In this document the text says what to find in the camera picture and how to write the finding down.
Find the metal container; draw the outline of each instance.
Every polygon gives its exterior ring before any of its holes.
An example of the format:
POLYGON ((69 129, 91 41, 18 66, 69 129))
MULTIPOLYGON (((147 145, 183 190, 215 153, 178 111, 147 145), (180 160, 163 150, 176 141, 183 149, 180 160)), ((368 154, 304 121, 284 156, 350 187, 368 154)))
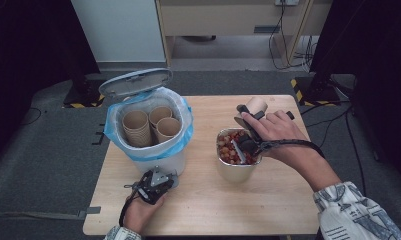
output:
POLYGON ((247 181, 253 170, 256 168, 256 166, 260 163, 262 160, 262 156, 259 155, 257 156, 257 161, 253 165, 234 165, 234 164, 229 164, 226 163, 224 160, 221 159, 220 155, 220 146, 219 146, 219 137, 221 136, 227 136, 228 134, 231 134, 236 131, 243 130, 245 133, 247 131, 243 128, 228 128, 224 129, 219 132, 217 138, 216 138, 216 151, 217 151, 217 156, 218 156, 218 172, 219 174, 227 181, 232 182, 232 183, 242 183, 247 181))

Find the trash can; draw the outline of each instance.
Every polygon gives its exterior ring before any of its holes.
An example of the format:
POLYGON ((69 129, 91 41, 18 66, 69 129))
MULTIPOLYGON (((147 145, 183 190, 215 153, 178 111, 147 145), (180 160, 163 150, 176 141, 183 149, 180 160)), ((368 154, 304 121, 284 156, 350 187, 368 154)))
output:
POLYGON ((155 166, 180 175, 185 168, 184 148, 193 135, 193 115, 187 101, 164 85, 172 80, 166 68, 147 69, 112 78, 99 87, 105 97, 126 97, 108 108, 104 134, 132 160, 141 173, 155 166), (168 106, 180 121, 179 132, 170 140, 147 147, 131 146, 122 119, 126 113, 142 110, 147 114, 158 106, 168 106))

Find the white wall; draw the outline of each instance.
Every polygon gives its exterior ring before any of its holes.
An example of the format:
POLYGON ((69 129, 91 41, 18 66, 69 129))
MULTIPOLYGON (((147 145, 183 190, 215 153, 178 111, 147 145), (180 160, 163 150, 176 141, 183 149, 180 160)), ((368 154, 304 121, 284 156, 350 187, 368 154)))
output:
POLYGON ((155 0, 72 0, 97 62, 165 62, 155 0))

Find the wooden table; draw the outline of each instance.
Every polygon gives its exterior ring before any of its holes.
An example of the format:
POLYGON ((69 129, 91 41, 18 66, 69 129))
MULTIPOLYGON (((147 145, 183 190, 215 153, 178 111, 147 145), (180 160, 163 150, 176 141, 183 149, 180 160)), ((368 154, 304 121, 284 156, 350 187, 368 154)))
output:
MULTIPOLYGON (((307 135, 293 97, 260 95, 267 112, 291 111, 307 135)), ((194 135, 184 149, 186 168, 179 186, 169 191, 165 204, 143 232, 145 236, 183 235, 290 235, 316 234, 317 209, 312 190, 293 169, 264 158, 245 183, 226 182, 217 171, 216 136, 225 128, 239 127, 233 120, 235 107, 245 96, 189 96, 194 135)), ((141 173, 112 142, 91 201, 99 214, 88 214, 87 235, 105 235, 118 224, 130 190, 125 184, 138 181, 141 173)))

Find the black curtain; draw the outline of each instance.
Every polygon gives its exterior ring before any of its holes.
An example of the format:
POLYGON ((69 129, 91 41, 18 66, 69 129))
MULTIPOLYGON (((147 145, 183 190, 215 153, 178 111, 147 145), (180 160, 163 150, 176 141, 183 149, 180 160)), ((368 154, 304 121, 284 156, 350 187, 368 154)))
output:
POLYGON ((99 73, 69 0, 0 0, 0 153, 32 96, 71 79, 69 66, 99 73))

